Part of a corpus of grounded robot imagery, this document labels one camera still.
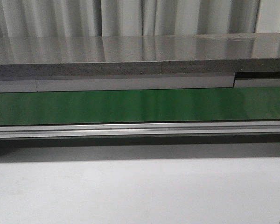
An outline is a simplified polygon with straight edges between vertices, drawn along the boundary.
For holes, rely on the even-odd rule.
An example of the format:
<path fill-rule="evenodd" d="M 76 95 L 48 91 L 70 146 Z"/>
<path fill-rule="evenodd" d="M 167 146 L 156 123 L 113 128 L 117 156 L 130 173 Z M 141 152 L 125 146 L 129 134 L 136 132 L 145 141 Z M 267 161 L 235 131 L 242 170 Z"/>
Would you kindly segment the grey stone countertop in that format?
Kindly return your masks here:
<path fill-rule="evenodd" d="M 280 33 L 0 38 L 0 80 L 280 72 Z"/>

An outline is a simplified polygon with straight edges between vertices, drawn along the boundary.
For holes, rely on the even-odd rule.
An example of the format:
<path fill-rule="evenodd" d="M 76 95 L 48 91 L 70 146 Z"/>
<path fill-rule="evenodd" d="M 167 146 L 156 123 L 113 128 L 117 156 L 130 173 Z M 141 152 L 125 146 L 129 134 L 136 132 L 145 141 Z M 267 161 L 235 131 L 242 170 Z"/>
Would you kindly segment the green conveyor belt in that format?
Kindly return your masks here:
<path fill-rule="evenodd" d="M 0 126 L 280 119 L 280 87 L 0 93 Z"/>

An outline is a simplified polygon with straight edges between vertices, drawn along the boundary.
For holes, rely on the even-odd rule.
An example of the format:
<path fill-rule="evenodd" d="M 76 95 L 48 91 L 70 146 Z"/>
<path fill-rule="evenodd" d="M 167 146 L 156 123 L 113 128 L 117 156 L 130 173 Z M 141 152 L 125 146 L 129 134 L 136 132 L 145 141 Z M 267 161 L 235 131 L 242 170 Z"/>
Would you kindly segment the grey cabinet front panel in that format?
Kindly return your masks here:
<path fill-rule="evenodd" d="M 0 93 L 278 86 L 280 86 L 280 72 L 207 72 L 0 79 Z"/>

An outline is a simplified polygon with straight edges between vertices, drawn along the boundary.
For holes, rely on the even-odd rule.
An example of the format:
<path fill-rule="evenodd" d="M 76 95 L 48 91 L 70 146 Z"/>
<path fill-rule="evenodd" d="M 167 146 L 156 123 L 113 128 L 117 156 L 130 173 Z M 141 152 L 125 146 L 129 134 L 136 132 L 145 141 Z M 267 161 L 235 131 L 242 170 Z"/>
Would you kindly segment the white pleated curtain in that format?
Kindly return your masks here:
<path fill-rule="evenodd" d="M 0 37 L 280 33 L 280 0 L 0 0 Z"/>

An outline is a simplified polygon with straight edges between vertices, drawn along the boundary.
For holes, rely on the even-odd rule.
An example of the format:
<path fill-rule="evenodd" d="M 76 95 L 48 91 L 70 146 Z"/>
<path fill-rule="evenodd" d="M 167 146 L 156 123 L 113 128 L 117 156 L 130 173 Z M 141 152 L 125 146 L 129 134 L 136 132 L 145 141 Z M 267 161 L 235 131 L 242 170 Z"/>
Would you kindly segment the aluminium conveyor frame rail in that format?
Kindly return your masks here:
<path fill-rule="evenodd" d="M 280 120 L 0 126 L 0 140 L 280 133 Z"/>

